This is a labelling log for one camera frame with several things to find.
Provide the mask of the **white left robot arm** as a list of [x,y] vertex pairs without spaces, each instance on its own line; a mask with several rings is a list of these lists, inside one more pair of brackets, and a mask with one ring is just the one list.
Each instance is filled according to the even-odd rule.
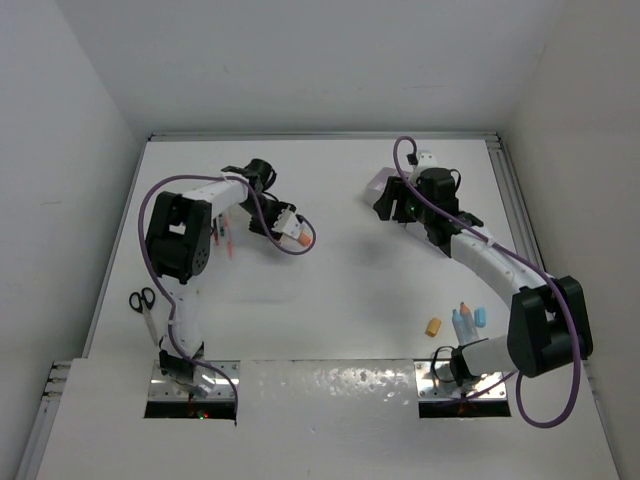
[[227,211],[242,208],[250,216],[250,232],[292,256],[308,253],[316,232],[295,205],[270,194],[277,173],[264,160],[226,166],[214,176],[199,175],[199,187],[184,193],[164,188],[188,178],[165,178],[145,194],[137,233],[149,276],[170,305],[157,342],[160,370],[181,389],[205,396],[228,376],[204,358],[194,280],[211,258],[212,244],[230,235],[224,224]]

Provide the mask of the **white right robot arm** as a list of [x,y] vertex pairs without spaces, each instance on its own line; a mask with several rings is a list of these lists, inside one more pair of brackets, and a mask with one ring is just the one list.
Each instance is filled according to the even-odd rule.
[[389,176],[372,208],[382,221],[420,224],[427,240],[481,278],[509,309],[504,336],[472,340],[454,349],[450,372],[457,385],[483,374],[516,370],[529,378],[593,352],[584,292],[571,276],[545,281],[541,274],[487,243],[490,232],[459,207],[458,183],[441,167],[410,181]]

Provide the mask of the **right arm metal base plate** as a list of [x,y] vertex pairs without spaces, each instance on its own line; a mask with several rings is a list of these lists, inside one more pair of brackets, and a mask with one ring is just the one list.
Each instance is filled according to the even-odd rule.
[[417,397],[422,402],[445,402],[463,397],[471,401],[506,400],[504,375],[500,372],[482,374],[458,386],[451,375],[448,360],[416,360],[414,362]]

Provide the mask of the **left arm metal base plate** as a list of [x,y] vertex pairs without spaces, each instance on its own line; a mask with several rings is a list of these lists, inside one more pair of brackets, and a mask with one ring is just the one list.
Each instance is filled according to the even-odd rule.
[[191,379],[179,379],[166,373],[155,360],[150,378],[147,399],[156,402],[193,400],[206,402],[234,401],[235,394],[229,381],[220,373],[204,367],[196,367]]

